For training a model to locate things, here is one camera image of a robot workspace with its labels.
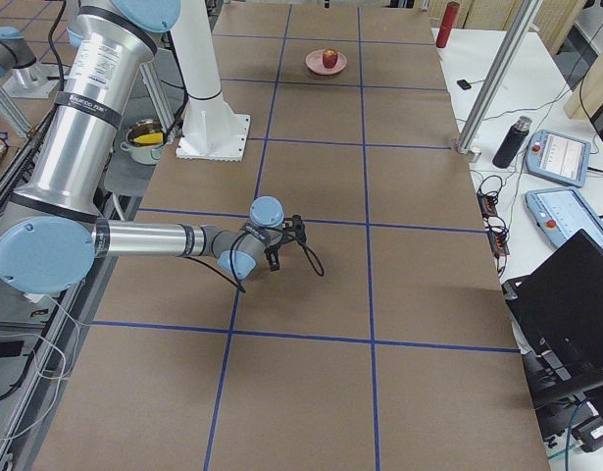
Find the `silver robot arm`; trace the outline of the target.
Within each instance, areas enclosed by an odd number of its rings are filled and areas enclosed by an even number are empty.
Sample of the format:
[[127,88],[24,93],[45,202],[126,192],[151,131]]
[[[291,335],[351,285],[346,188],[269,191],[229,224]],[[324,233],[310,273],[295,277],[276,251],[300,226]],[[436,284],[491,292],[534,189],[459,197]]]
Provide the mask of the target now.
[[141,67],[156,36],[169,33],[188,95],[180,158],[241,159],[250,119],[223,98],[206,7],[201,1],[85,1],[82,40],[28,183],[0,216],[0,279],[23,292],[76,285],[105,256],[211,256],[236,281],[282,243],[284,213],[256,199],[237,231],[215,226],[104,219],[93,202]]
[[40,63],[23,35],[12,26],[0,26],[0,80],[14,98],[47,99],[59,83],[56,65]]

